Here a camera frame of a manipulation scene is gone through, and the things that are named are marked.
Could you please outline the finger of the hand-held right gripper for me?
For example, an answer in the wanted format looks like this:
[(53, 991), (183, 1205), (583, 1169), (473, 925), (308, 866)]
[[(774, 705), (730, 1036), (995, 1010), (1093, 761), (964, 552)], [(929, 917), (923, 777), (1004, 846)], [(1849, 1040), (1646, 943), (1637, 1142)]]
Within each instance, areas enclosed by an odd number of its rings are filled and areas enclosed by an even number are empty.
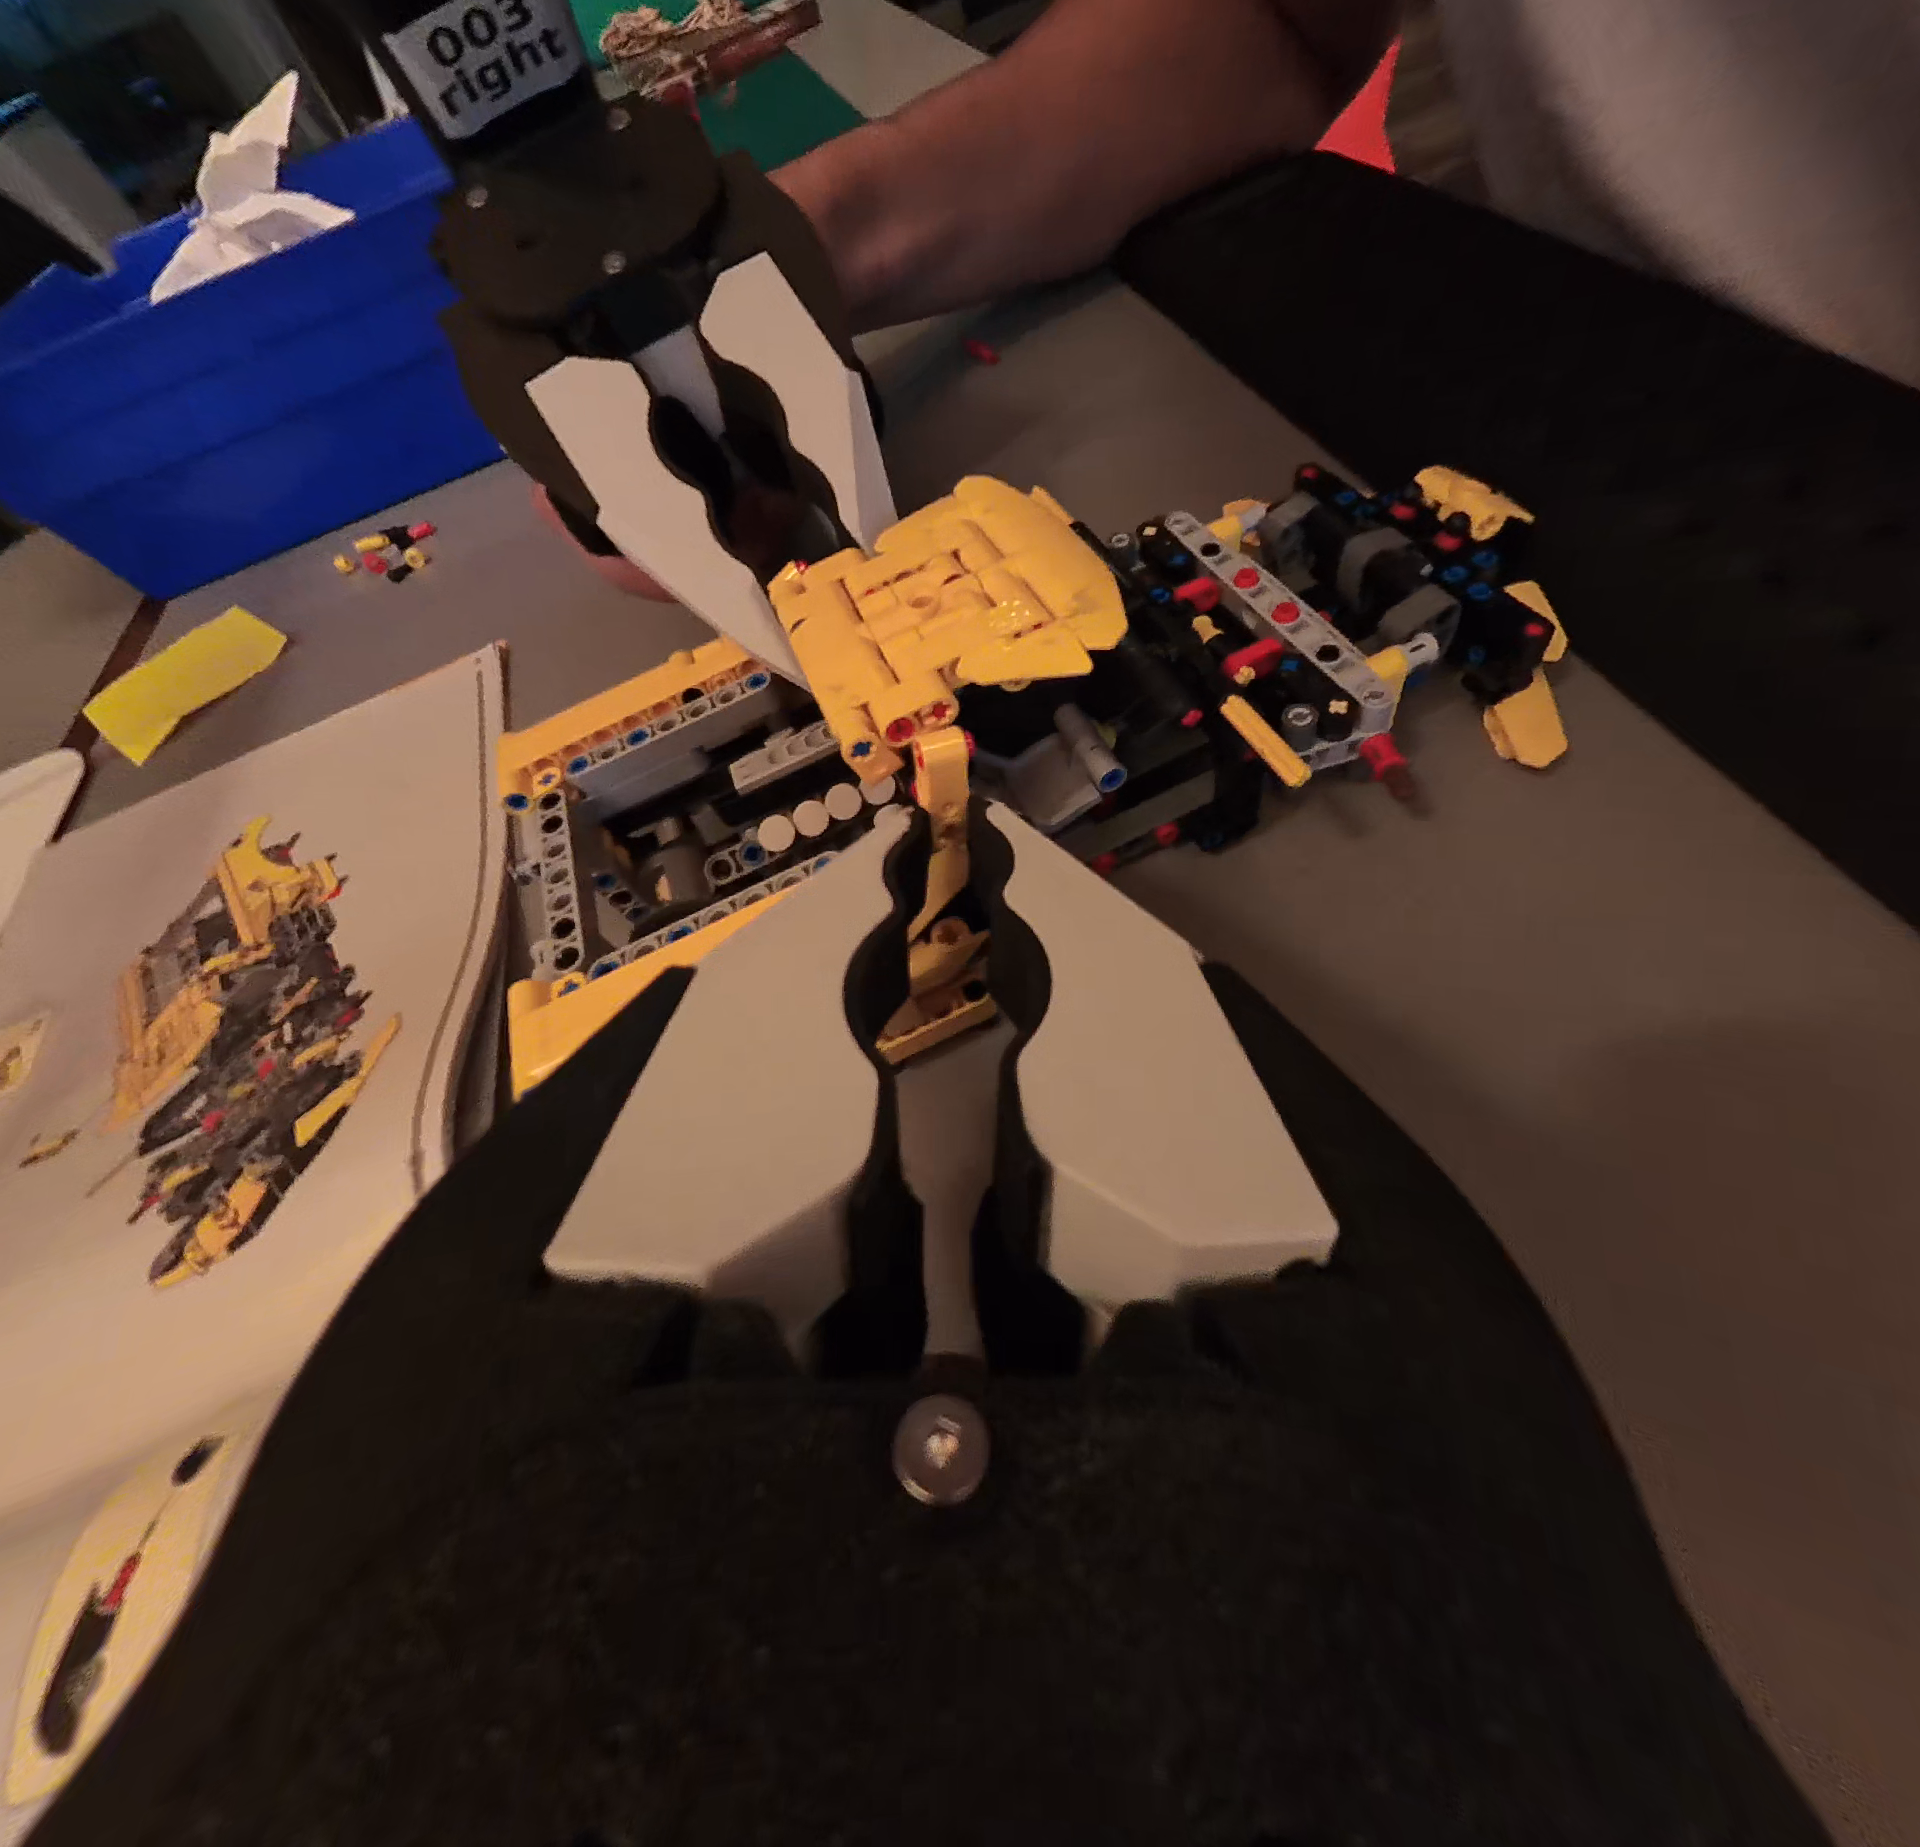
[(803, 684), (765, 590), (721, 541), (706, 492), (674, 474), (660, 451), (655, 399), (637, 367), (567, 355), (530, 376), (524, 394), (581, 478), (615, 550), (716, 635)]
[(823, 476), (839, 527), (870, 549), (897, 509), (865, 380), (767, 252), (718, 275), (701, 332), (710, 353), (769, 386), (785, 445)]

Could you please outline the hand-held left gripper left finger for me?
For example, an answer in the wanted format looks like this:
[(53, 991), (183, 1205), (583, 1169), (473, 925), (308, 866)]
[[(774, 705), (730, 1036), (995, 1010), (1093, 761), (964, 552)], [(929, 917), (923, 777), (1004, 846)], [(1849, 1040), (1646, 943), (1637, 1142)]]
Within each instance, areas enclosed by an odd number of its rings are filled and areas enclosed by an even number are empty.
[(908, 998), (926, 811), (870, 833), (691, 972), (553, 1233), (579, 1284), (671, 1284), (780, 1331), (923, 1331), (923, 1210), (879, 1034)]

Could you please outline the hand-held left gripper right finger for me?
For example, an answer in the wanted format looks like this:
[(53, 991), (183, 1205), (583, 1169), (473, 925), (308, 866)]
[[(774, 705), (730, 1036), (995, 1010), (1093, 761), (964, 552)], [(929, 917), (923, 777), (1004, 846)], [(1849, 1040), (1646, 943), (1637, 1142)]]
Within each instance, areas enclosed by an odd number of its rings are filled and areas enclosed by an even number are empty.
[(1000, 804), (982, 900), (1012, 1258), (1108, 1314), (1327, 1265), (1334, 1214), (1200, 953)]

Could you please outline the yellow toy brick car model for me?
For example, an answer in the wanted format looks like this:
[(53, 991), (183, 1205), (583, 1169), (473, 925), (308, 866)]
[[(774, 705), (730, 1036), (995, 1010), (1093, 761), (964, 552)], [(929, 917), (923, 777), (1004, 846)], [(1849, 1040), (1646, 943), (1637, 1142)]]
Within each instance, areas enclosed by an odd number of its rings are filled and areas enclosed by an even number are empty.
[[(870, 549), (783, 565), (772, 606), (803, 684), (713, 635), (502, 740), (528, 951), (512, 1095), (883, 808), (916, 805), (926, 731), (971, 734), (971, 805), (1012, 808), (1097, 875), (1229, 846), (1271, 792), (1330, 772), (1415, 801), (1395, 719), (1439, 672), (1497, 757), (1555, 764), (1565, 635), (1523, 571), (1531, 522), (1450, 467), (1368, 491), (1306, 462), (1276, 500), (1097, 537), (1038, 488), (968, 476)], [(977, 908), (959, 978), (881, 1030), (888, 1063), (993, 1017)]]

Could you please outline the yellow brick beam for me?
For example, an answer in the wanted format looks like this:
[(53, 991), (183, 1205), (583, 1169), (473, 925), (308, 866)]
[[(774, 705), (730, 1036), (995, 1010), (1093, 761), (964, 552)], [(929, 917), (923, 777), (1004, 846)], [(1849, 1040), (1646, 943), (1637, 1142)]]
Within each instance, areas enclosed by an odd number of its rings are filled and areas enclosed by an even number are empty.
[(908, 991), (958, 982), (982, 945), (971, 856), (972, 740), (959, 727), (914, 741), (914, 804), (929, 826), (926, 885), (905, 928)]

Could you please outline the person's right forearm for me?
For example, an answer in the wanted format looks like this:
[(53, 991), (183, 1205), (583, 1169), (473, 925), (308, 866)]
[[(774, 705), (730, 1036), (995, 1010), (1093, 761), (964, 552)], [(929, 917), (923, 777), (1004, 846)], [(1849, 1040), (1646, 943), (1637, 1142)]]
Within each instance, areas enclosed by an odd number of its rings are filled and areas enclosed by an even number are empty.
[(855, 330), (1100, 263), (1142, 221), (1310, 151), (1410, 0), (1054, 0), (1003, 54), (780, 166)]

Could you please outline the grey desk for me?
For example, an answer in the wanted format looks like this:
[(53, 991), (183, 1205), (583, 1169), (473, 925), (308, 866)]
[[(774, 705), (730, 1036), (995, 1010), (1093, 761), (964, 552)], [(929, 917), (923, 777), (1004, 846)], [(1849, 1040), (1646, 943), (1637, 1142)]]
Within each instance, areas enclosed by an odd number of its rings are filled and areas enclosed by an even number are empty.
[[(1093, 519), (1309, 445), (1122, 278), (875, 345), (902, 491)], [(1745, 1706), (1833, 1837), (1916, 1842), (1916, 924), (1575, 659), (1523, 775), (1452, 690), (1427, 809), (1342, 784), (1124, 875), (1425, 1145), (1594, 1382)]]

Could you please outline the person's right hand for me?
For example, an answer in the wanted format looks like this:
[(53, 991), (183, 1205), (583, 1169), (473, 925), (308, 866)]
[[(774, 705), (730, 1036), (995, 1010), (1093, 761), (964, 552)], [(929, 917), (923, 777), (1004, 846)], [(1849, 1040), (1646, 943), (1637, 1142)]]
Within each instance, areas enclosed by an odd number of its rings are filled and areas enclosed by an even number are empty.
[(569, 550), (604, 582), (639, 599), (678, 605), (676, 596), (660, 584), (653, 574), (622, 554), (594, 521), (574, 515), (538, 484), (534, 500), (539, 515), (556, 530)]

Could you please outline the crumpled white paper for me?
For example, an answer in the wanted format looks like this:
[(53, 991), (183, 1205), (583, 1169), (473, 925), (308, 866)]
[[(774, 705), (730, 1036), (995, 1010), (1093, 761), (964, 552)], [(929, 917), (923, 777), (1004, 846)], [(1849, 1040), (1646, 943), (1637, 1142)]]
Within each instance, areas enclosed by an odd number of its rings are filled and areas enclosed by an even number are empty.
[(279, 180), (297, 94), (299, 73), (289, 69), (230, 129), (209, 134), (194, 178), (194, 218), (152, 283), (152, 304), (355, 223), (347, 206)]

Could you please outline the blue plastic bin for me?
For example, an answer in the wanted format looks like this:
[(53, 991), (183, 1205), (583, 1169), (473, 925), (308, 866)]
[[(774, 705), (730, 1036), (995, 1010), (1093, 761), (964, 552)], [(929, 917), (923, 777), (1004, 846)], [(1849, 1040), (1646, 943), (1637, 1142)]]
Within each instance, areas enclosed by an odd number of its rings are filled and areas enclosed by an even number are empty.
[(1, 502), (172, 599), (504, 458), (466, 402), (431, 250), (450, 172), (394, 119), (282, 173), (354, 212), (161, 304), (190, 218), (1, 313)]

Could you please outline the open instruction booklet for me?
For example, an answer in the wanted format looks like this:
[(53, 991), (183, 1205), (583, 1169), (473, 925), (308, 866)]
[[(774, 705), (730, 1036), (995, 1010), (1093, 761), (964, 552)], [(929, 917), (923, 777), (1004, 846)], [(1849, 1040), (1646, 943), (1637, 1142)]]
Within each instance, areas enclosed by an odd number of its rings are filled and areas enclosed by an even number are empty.
[(3, 924), (3, 1842), (436, 1181), (491, 990), (496, 650), (46, 846)]

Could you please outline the yellow paper sheet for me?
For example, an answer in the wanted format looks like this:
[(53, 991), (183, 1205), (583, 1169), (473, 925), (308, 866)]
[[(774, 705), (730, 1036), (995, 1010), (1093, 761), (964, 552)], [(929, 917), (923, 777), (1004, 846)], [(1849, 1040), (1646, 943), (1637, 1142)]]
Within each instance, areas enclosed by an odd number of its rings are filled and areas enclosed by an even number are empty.
[(108, 749), (146, 764), (190, 715), (253, 682), (285, 644), (279, 628), (230, 606), (103, 686), (86, 700), (84, 721)]

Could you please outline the white sign stand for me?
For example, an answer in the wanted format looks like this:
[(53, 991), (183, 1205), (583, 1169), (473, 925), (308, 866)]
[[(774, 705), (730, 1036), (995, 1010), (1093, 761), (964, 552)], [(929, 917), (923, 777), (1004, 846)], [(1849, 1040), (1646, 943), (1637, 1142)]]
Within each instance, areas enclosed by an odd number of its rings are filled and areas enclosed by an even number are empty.
[(9, 925), (38, 852), (57, 836), (84, 773), (84, 757), (75, 749), (48, 749), (1, 772), (1, 925)]

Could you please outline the person's white shirt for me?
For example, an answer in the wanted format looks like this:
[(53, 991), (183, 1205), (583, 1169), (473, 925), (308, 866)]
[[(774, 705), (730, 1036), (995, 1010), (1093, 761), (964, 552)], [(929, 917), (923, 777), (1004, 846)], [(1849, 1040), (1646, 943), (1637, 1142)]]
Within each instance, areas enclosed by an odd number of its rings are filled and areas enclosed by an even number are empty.
[(1494, 206), (1907, 386), (1918, 0), (1434, 0)]

